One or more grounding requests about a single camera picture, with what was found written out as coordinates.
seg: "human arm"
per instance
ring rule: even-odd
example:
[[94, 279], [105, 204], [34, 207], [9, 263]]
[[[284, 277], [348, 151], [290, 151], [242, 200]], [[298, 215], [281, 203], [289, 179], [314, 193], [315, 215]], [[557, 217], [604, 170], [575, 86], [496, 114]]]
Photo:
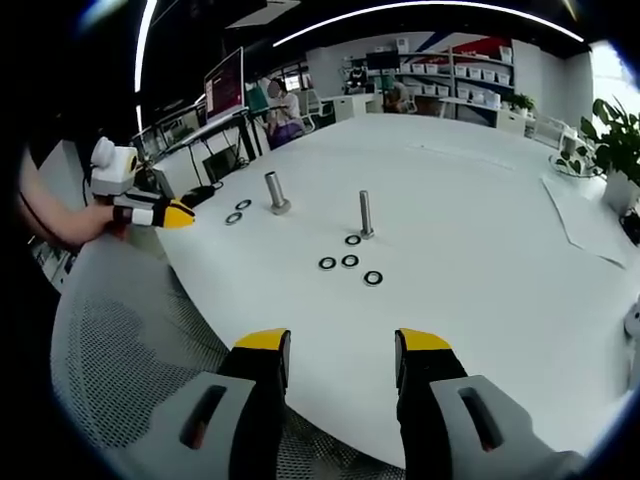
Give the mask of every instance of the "human arm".
[[20, 170], [18, 208], [27, 226], [52, 244], [78, 247], [100, 236], [113, 220], [113, 207], [89, 205], [74, 212], [45, 186], [31, 155], [26, 152]]

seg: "ceiling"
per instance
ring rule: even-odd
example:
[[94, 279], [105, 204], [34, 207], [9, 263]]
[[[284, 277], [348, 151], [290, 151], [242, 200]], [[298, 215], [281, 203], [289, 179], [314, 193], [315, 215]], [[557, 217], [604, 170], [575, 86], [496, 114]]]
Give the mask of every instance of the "ceiling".
[[[202, 93], [205, 73], [239, 45], [247, 47], [247, 71], [269, 71], [304, 53], [356, 38], [402, 31], [452, 31], [516, 38], [539, 45], [559, 57], [585, 51], [565, 35], [534, 22], [498, 12], [464, 7], [410, 7], [371, 13], [341, 21], [273, 48], [274, 41], [328, 18], [397, 0], [302, 0], [301, 5], [271, 24], [225, 30], [265, 0], [158, 0], [148, 35], [141, 92], [133, 93], [135, 50], [145, 0], [123, 0], [123, 6], [88, 33], [74, 30], [85, 1], [65, 4], [55, 15], [64, 19], [72, 55], [50, 58], [59, 80], [48, 102], [51, 118], [64, 124], [65, 136], [103, 129], [116, 141], [137, 131], [135, 105], [142, 105], [144, 123], [164, 114], [177, 101], [193, 102]], [[602, 28], [576, 23], [561, 0], [487, 0], [487, 3], [529, 12], [561, 25], [589, 42], [601, 38]]]

